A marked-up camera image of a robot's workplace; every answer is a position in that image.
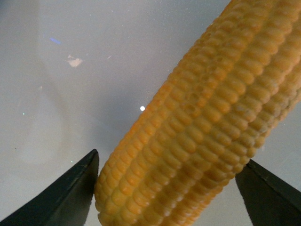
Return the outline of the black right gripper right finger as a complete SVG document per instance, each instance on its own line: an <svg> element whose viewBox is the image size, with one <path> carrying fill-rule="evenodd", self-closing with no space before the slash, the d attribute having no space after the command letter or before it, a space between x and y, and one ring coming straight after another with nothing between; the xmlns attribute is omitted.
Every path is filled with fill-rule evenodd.
<svg viewBox="0 0 301 226"><path fill-rule="evenodd" d="M256 163L235 177L254 226L300 226L301 192Z"/></svg>

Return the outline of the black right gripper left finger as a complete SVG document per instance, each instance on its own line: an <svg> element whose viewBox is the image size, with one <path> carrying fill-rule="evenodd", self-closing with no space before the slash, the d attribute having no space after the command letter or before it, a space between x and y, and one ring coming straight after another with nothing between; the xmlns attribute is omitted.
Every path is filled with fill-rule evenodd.
<svg viewBox="0 0 301 226"><path fill-rule="evenodd" d="M99 155L94 149L0 224L83 226L90 210L98 167Z"/></svg>

